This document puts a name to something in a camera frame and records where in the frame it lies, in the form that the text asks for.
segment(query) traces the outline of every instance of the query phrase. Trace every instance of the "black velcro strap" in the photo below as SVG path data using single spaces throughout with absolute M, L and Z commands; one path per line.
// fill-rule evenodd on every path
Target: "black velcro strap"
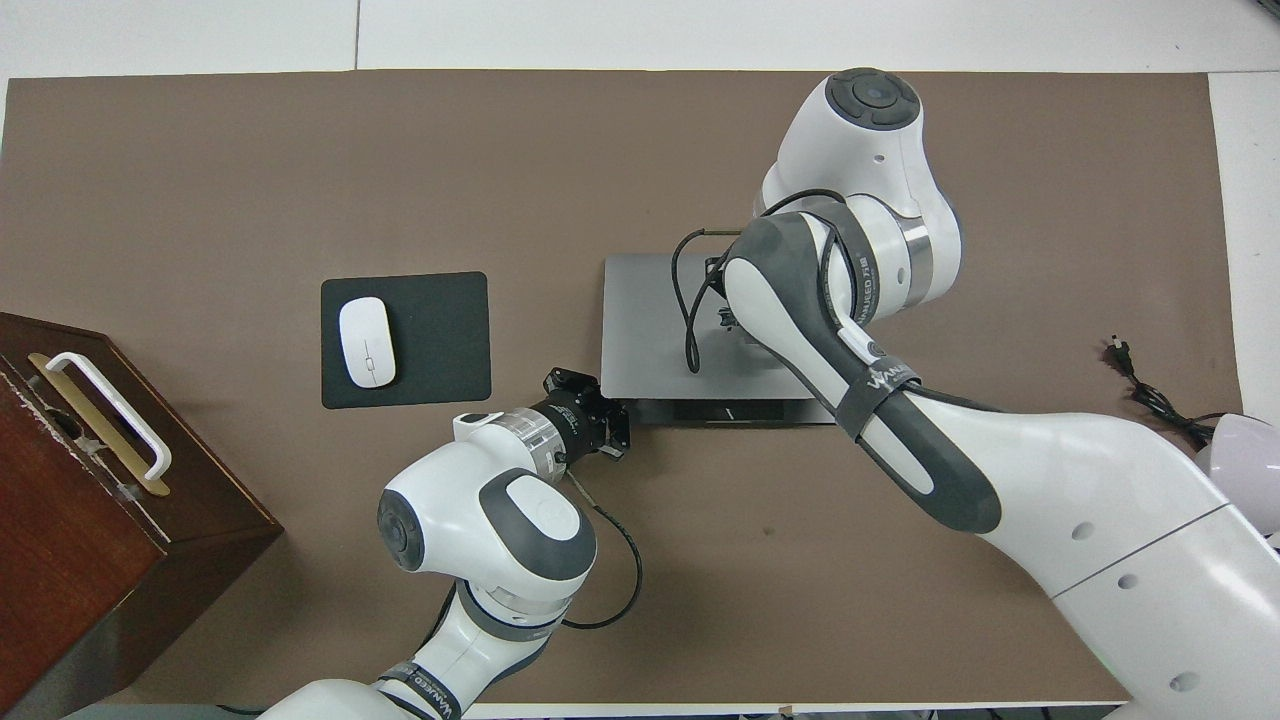
M 453 692 L 438 680 L 435 675 L 428 673 L 416 662 L 401 662 L 383 673 L 378 679 L 404 683 L 419 697 L 426 701 L 428 707 L 435 711 L 440 720 L 458 720 L 462 717 L 462 707 L 458 705 L 458 698 L 453 696 Z
M 849 383 L 849 391 L 836 407 L 836 424 L 849 437 L 858 439 L 884 398 L 904 384 L 919 379 L 920 375 L 901 359 L 892 355 L 881 357 L 870 366 L 864 366 L 854 382 Z

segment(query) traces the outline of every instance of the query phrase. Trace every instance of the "wooden cabinet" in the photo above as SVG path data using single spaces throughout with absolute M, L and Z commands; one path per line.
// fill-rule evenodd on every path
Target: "wooden cabinet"
M 110 340 L 0 313 L 5 720 L 128 685 L 280 532 Z

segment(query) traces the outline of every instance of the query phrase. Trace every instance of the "brown table surface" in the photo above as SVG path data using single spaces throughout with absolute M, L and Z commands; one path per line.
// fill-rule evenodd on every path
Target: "brown table surface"
M 741 224 L 814 73 L 412 70 L 13 81 L 0 307 L 106 332 L 280 519 L 125 693 L 270 702 L 408 656 L 448 580 L 401 573 L 383 484 L 449 419 L 595 373 L 604 258 Z M 1239 407 L 1203 76 L 909 74 L 965 266 L 872 332 L 933 387 L 1140 418 L 1128 337 L 1190 411 Z M 483 270 L 493 397 L 325 410 L 326 278 Z M 637 429 L 580 477 L 648 568 L 490 702 L 1120 700 L 1037 585 L 835 428 Z M 625 600 L 600 527 L 571 615 Z

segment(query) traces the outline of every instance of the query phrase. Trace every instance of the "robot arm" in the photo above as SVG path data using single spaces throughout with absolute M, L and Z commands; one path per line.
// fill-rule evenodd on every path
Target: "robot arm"
M 719 264 L 718 284 L 736 322 L 925 512 L 983 537 L 1042 585 L 1133 694 L 1115 717 L 1274 717 L 1280 560 L 1188 457 L 1114 418 L 1002 414 L 931 393 L 863 331 L 867 319 L 910 306 L 877 302 L 910 246 L 906 215 L 940 208 L 941 193 L 920 179 L 928 168 L 919 113 L 908 124 L 869 128 L 841 111 L 838 87 L 832 90 L 840 83 L 869 105 L 886 97 L 868 88 L 886 83 L 893 90 L 884 96 L 914 99 L 897 78 L 882 82 L 865 70 L 819 85 L 783 141 L 763 202 L 823 183 L 846 196 L 852 188 L 883 195 L 846 204 L 806 199 L 790 205 L 796 211 L 753 220 Z M 909 105 L 918 109 L 918 100 Z M 873 110 L 863 117 L 874 124 Z M 849 177 L 806 154 L 814 143 L 844 143 Z M 865 154 L 867 168 L 883 158 L 905 172 L 878 186 L 860 179 Z M 928 300 L 950 286 L 954 273 L 938 268 L 959 258 L 960 238 L 954 217 L 934 232 L 924 213 L 923 228 L 916 237 L 932 238 L 933 261 L 906 269 L 933 268 L 929 290 L 916 293 Z
M 556 369 L 532 407 L 453 421 L 454 441 L 383 492 L 378 529 L 411 573 L 457 578 L 426 643 L 372 685 L 317 680 L 262 717 L 458 720 L 543 652 L 595 562 L 595 534 L 550 483 L 598 450 L 627 450 L 626 413 L 594 378 Z

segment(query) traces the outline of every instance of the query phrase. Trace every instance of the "white handle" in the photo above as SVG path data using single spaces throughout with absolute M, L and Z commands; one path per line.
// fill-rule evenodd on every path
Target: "white handle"
M 45 365 L 45 369 L 59 373 L 67 366 L 68 363 L 74 364 L 82 373 L 84 373 L 84 377 L 93 383 L 93 387 L 102 393 L 102 397 L 115 406 L 115 409 L 120 413 L 120 416 L 124 418 L 124 421 L 128 423 L 133 430 L 142 437 L 142 441 L 146 442 L 147 446 L 156 454 L 155 462 L 151 464 L 151 469 L 148 469 L 143 477 L 148 480 L 154 480 L 163 475 L 164 471 L 169 469 L 169 462 L 173 460 L 173 454 L 169 452 L 169 446 L 165 445 L 164 441 L 160 439 L 160 436 L 151 429 L 151 425 L 148 425 L 147 421 L 138 415 L 138 411 L 129 405 L 129 401 L 124 400 L 124 397 L 115 391 L 115 387 L 111 386 L 111 380 L 106 379 L 101 370 L 99 370 L 88 357 L 84 357 L 78 352 L 59 352 L 52 360 L 49 361 L 49 364 Z

